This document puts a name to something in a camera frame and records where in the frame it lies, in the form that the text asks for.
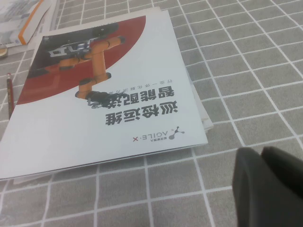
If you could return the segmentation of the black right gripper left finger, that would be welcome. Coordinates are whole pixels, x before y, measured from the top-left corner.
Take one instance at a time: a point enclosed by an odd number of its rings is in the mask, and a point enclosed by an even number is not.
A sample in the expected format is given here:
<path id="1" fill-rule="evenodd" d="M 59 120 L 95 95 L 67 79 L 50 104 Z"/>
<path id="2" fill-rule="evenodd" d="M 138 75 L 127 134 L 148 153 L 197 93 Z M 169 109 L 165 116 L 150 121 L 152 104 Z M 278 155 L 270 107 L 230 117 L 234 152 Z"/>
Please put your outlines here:
<path id="1" fill-rule="evenodd" d="M 239 227 L 279 226 L 276 186 L 275 176 L 255 150 L 237 150 L 232 190 Z"/>

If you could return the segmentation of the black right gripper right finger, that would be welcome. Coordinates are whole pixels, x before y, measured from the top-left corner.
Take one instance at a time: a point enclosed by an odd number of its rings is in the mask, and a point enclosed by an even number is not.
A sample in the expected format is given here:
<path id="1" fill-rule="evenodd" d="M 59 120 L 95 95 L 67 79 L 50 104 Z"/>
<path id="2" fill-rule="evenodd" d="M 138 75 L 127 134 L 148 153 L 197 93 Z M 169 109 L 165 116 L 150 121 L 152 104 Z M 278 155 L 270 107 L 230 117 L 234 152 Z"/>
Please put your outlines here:
<path id="1" fill-rule="evenodd" d="M 303 161 L 279 148 L 264 147 L 262 159 L 275 175 L 275 226 L 303 225 Z"/>

